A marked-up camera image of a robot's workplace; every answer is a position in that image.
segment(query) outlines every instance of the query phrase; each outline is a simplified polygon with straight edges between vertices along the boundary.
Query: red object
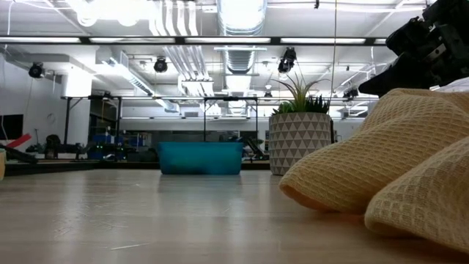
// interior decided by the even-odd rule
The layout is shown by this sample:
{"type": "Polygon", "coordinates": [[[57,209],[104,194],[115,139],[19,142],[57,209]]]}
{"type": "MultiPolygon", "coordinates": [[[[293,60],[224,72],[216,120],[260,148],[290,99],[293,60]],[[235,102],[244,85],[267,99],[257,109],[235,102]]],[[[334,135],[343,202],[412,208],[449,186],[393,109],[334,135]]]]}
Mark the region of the red object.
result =
{"type": "Polygon", "coordinates": [[[21,138],[16,139],[15,141],[9,143],[7,147],[11,147],[11,148],[19,147],[30,139],[31,139],[31,136],[29,134],[22,135],[21,138]]]}

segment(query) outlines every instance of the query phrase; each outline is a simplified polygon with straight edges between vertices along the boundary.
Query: table surface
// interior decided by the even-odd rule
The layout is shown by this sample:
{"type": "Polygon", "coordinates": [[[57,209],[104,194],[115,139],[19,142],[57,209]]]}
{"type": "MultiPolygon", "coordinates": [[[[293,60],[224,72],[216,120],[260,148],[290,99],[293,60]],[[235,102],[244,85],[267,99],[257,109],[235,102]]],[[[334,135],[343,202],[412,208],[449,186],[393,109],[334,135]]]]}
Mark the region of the table surface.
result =
{"type": "Polygon", "coordinates": [[[360,216],[302,208],[267,171],[90,170],[0,182],[2,263],[467,263],[360,216]]]}

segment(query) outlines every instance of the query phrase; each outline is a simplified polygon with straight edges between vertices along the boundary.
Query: potted plant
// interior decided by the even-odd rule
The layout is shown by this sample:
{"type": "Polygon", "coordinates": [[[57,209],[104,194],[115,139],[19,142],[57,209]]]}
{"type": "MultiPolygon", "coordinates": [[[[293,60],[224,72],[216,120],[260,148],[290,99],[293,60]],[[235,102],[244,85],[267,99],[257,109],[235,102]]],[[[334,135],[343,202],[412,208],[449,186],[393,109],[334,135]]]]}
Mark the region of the potted plant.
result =
{"type": "Polygon", "coordinates": [[[277,81],[293,94],[269,119],[270,171],[284,175],[302,157],[330,144],[330,99],[314,97],[309,90],[319,81],[277,81]]]}

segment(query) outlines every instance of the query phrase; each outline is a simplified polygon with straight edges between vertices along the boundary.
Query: white geometric planter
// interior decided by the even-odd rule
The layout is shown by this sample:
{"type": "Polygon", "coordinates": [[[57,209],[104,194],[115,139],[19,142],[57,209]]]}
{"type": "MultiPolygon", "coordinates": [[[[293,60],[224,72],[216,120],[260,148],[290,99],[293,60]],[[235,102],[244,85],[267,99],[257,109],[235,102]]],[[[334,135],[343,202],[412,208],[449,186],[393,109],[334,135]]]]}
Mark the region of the white geometric planter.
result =
{"type": "Polygon", "coordinates": [[[309,153],[330,145],[330,117],[319,113],[276,114],[269,119],[270,171],[284,175],[309,153]]]}

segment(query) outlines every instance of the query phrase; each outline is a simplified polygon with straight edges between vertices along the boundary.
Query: teal bin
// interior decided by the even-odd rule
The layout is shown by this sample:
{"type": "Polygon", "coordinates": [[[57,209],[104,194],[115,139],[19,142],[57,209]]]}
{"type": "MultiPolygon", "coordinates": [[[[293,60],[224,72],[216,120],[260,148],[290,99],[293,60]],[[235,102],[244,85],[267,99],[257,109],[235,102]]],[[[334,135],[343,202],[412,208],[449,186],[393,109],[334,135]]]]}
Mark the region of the teal bin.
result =
{"type": "Polygon", "coordinates": [[[161,142],[160,168],[164,175],[238,175],[243,143],[161,142]]]}

